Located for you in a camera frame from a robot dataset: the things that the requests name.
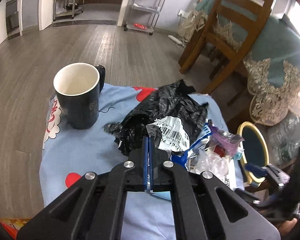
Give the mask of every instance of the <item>metal screw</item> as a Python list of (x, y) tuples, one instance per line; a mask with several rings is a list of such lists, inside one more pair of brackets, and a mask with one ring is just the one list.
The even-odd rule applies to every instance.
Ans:
[(204, 171), (202, 173), (202, 177), (204, 177), (205, 179), (211, 179), (213, 176), (212, 172), (211, 171)]
[(123, 165), (126, 168), (132, 168), (134, 166), (134, 163), (132, 161), (126, 161)]
[(173, 167), (173, 162), (172, 161), (165, 161), (163, 163), (163, 166), (165, 166), (167, 168), (171, 168), (171, 167)]
[(96, 175), (95, 175), (94, 172), (90, 171), (90, 172), (87, 172), (87, 173), (84, 175), (84, 177), (85, 177), (86, 179), (94, 179), (94, 178), (96, 177)]

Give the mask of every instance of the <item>table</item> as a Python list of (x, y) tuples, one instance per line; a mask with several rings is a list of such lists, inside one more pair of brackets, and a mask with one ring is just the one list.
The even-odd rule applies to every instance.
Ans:
[[(102, 174), (127, 160), (114, 143), (114, 136), (103, 131), (108, 122), (121, 122), (145, 99), (151, 89), (118, 87), (105, 84), (100, 94), (97, 122), (87, 130), (75, 130), (67, 124), (57, 97), (52, 97), (44, 136), (40, 184), (44, 206), (51, 203), (67, 187), (69, 173), (81, 176), (88, 171)], [(207, 95), (191, 97), (199, 104), (209, 103), (208, 118), (220, 129), (227, 130), (217, 103)], [(243, 189), (243, 178), (235, 161), (237, 187)], [(128, 192), (121, 239), (175, 239), (171, 202), (149, 192)]]
[[(202, 0), (180, 26), (179, 34), (190, 41), (194, 31), (204, 27), (214, 0)], [(244, 14), (256, 16), (230, 2), (222, 5)], [(238, 50), (247, 32), (236, 23), (218, 16), (214, 32)], [(300, 37), (283, 21), (270, 16), (250, 53), (243, 60), (248, 70), (248, 91), (254, 96), (250, 116), (256, 123), (272, 126), (288, 113), (300, 117)]]

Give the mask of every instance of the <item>mug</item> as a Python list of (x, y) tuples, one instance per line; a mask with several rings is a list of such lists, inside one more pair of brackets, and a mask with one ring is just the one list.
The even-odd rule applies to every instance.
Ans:
[(105, 75), (103, 66), (87, 63), (67, 65), (55, 75), (53, 87), (67, 122), (73, 128), (88, 129), (97, 121)]

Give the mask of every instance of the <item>chair backrest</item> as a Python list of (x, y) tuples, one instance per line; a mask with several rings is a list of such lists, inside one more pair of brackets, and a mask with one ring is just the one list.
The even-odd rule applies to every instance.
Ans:
[(227, 57), (234, 54), (232, 57), (238, 57), (242, 59), (249, 52), (252, 44), (257, 39), (264, 25), (266, 24), (266, 21), (271, 13), (271, 6), (274, 0), (263, 0), (263, 6), (254, 3), (252, 0), (224, 0), (250, 11), (256, 16), (256, 21), (250, 19), (249, 17), (241, 14), (236, 10), (222, 5), (221, 1), (222, 0), (215, 0), (214, 6), (209, 13), (208, 20), (203, 32), (209, 33), (210, 36), (211, 34), (214, 34), (213, 27), (217, 21), (217, 15), (221, 15), (231, 22), (240, 25), (248, 32), (248, 35), (241, 48), (237, 52), (223, 41), (223, 44), (221, 44), (220, 46), (216, 46), (216, 44), (215, 46), (220, 49)]

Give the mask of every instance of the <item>mug handle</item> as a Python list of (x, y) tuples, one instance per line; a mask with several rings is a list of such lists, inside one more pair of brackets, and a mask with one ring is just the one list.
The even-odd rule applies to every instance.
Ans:
[(103, 85), (105, 84), (105, 78), (106, 78), (106, 69), (104, 66), (101, 66), (101, 65), (96, 65), (94, 66), (98, 71), (99, 71), (99, 74), (100, 74), (100, 92), (101, 90), (103, 89)]

